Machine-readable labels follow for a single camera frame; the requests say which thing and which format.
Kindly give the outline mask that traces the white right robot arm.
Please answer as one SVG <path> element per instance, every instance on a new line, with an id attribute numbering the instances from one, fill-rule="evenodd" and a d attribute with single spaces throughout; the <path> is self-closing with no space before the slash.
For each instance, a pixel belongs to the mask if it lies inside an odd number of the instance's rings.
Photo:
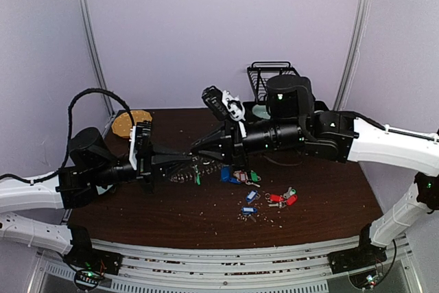
<path id="1" fill-rule="evenodd" d="M 416 172 L 407 192 L 364 228 L 352 251 L 356 266 L 367 266 L 378 248 L 387 247 L 423 214 L 438 210 L 438 135 L 400 130 L 352 111 L 316 110 L 308 78 L 276 75 L 266 82 L 268 118 L 247 122 L 242 103 L 211 86 L 202 99 L 222 122 L 191 146 L 197 156 L 246 169 L 251 154 L 298 150 L 309 156 L 345 162 L 372 162 Z"/>

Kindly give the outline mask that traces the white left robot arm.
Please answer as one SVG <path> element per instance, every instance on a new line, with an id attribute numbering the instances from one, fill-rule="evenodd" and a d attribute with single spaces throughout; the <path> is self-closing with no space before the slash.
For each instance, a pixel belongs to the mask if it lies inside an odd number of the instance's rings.
<path id="1" fill-rule="evenodd" d="M 52 250 L 75 259 L 83 268 L 99 261 L 84 227 L 36 222 L 18 216 L 17 211 L 84 207 L 123 183 L 139 183 L 143 191 L 152 193 L 155 180 L 192 162 L 187 154 L 153 145 L 150 129 L 144 125 L 134 129 L 126 157 L 115 156 L 94 127 L 81 130 L 68 142 L 67 156 L 73 166 L 46 176 L 1 177 L 1 238 Z"/>

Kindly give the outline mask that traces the green key tag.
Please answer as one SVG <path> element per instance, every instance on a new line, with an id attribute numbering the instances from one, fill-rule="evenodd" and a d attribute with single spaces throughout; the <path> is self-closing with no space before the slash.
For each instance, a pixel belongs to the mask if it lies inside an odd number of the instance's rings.
<path id="1" fill-rule="evenodd" d="M 194 170 L 194 181 L 196 183 L 196 185 L 201 185 L 201 181 L 200 181 L 200 171 L 198 169 L 197 165 L 193 166 L 193 170 Z"/>

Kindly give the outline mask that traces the metal disc with key rings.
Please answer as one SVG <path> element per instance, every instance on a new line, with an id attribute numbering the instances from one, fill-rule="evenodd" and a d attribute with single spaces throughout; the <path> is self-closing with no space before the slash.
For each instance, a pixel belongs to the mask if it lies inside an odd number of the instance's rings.
<path id="1" fill-rule="evenodd" d="M 203 176 L 210 175 L 220 171 L 224 164 L 218 160 L 194 156 L 188 165 L 183 165 L 177 169 L 169 180 L 173 183 L 194 182 L 196 185 L 201 184 Z"/>

